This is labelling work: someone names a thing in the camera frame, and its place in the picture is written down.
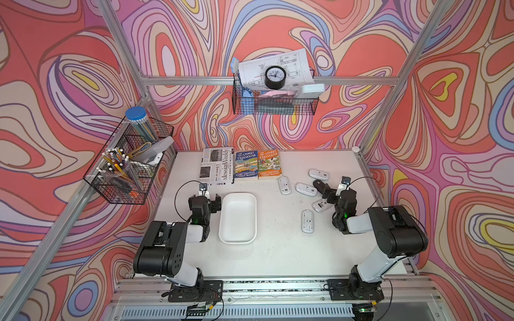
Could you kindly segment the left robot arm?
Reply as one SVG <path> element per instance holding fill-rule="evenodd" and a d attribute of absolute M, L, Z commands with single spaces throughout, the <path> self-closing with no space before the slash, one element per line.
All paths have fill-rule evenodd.
<path fill-rule="evenodd" d="M 221 196 L 214 200 L 206 196 L 188 199 L 191 217 L 185 222 L 153 221 L 143 236 L 133 261 L 136 274 L 159 276 L 171 283 L 162 294 L 169 302 L 222 301 L 223 284 L 219 280 L 205 281 L 200 268 L 186 262 L 186 245 L 203 243 L 210 235 L 211 214 L 222 209 Z"/>

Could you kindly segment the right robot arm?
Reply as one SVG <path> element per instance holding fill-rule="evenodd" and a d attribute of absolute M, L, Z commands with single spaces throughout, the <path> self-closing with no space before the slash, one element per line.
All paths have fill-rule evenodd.
<path fill-rule="evenodd" d="M 370 207 L 357 214 L 357 191 L 343 177 L 337 189 L 316 179 L 313 187 L 328 204 L 334 205 L 333 226 L 344 235 L 372 232 L 376 247 L 361 263 L 352 267 L 347 278 L 329 279 L 327 287 L 332 301 L 360 300 L 380 302 L 384 299 L 381 283 L 384 274 L 399 261 L 415 256 L 428 247 L 426 232 L 401 205 Z"/>

